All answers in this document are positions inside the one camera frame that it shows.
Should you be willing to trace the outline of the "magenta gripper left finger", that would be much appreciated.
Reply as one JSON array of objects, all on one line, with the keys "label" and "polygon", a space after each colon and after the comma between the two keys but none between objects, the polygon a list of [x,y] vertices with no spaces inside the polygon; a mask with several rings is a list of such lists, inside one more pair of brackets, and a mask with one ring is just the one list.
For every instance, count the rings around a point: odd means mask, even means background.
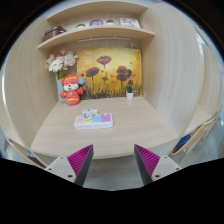
[{"label": "magenta gripper left finger", "polygon": [[82,186],[85,182],[93,154],[93,146],[86,146],[68,157],[59,156],[45,168],[45,171]]}]

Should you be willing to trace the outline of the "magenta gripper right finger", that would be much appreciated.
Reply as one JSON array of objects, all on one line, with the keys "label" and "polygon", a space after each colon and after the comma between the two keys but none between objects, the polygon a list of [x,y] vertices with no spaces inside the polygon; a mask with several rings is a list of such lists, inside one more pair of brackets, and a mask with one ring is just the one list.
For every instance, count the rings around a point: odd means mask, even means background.
[{"label": "magenta gripper right finger", "polygon": [[134,145],[134,156],[144,185],[181,170],[169,156],[158,156],[137,144]]}]

